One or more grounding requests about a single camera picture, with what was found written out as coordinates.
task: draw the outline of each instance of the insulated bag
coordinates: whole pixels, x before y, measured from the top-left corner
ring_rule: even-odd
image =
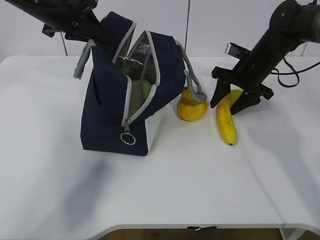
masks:
[[[82,77],[92,51],[81,120],[83,149],[146,156],[166,105],[182,93],[186,80],[196,100],[204,102],[207,96],[172,36],[144,31],[130,50],[136,23],[110,12],[101,24],[111,33],[111,44],[89,40],[74,72]]]

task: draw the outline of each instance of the white bag panel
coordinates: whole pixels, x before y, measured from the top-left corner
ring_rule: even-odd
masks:
[[[157,111],[153,116],[147,118],[145,122],[146,141],[148,144],[148,150],[150,151],[152,143],[154,142],[160,123],[165,115],[166,107]]]

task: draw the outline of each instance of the yellow squash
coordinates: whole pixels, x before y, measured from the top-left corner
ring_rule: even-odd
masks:
[[[194,122],[201,119],[208,110],[208,103],[196,101],[189,89],[184,88],[181,99],[177,105],[178,116],[188,122]]]

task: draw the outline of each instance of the white wall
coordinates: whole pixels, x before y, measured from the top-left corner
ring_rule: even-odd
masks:
[[[187,53],[225,56],[227,43],[252,49],[269,27],[283,0],[191,0]],[[311,0],[298,0],[308,4]],[[301,56],[304,46],[291,55]]]
[[[114,11],[138,23],[133,40],[144,29],[174,36],[185,43],[189,0],[100,0],[99,19]],[[225,56],[235,42],[251,49],[268,28],[274,9],[283,0],[191,0],[187,53],[190,56]],[[298,0],[308,4],[311,0]],[[64,55],[59,34],[41,33],[43,24],[0,0],[0,62],[11,55]],[[84,43],[66,41],[70,55],[79,55]],[[303,46],[291,55],[300,56]],[[309,43],[304,56],[320,56],[320,44]]]
[[[41,33],[43,24],[0,0],[0,62],[12,55],[63,55],[59,34],[53,39]]]
[[[110,11],[137,23],[133,42],[144,30],[174,36],[183,45],[187,31],[189,0],[100,0],[94,10],[98,19]],[[66,41],[70,55],[80,55],[81,42]]]

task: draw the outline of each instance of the zipper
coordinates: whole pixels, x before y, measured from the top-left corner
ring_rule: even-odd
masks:
[[[125,137],[126,137],[126,139],[128,138],[132,138],[132,140],[131,141],[127,141],[126,139],[125,139]],[[128,119],[126,119],[125,121],[124,121],[124,133],[122,133],[121,135],[120,135],[120,139],[121,139],[121,141],[124,143],[124,144],[126,144],[126,145],[129,145],[129,146],[133,146],[133,145],[135,145],[136,144],[136,137],[135,136],[133,136],[131,133],[130,133],[130,126],[129,126],[129,120]]]
[[[142,105],[142,107],[140,107],[140,109],[133,116],[128,118],[131,90],[132,90],[132,80],[129,76],[126,76],[128,78],[128,86],[127,86],[127,91],[126,91],[126,99],[125,99],[125,104],[124,104],[124,112],[123,112],[123,119],[122,119],[122,125],[121,125],[122,127],[124,127],[124,133],[122,133],[120,135],[120,138],[124,144],[129,145],[129,146],[136,144],[136,137],[130,133],[130,124],[134,120],[136,120],[146,110],[146,108],[149,106],[149,104],[153,100],[153,98],[156,94],[156,91],[157,91],[157,87],[160,84],[160,69],[159,69],[159,63],[158,63],[158,59],[157,59],[157,55],[156,55],[155,46],[153,44],[151,33],[149,31],[145,31],[145,34],[147,35],[148,40],[149,40],[149,44],[150,44],[150,48],[151,48],[150,49],[151,50],[150,56],[153,56],[153,61],[154,61],[155,69],[156,69],[156,83],[152,86],[150,94],[149,94],[148,98],[146,99],[146,101],[144,102],[144,104]],[[135,46],[131,49],[130,53],[128,54],[128,57],[130,57],[133,54],[133,52],[137,48],[138,44],[139,44],[139,41],[137,41]],[[132,143],[126,141],[124,139],[125,136],[131,137]]]

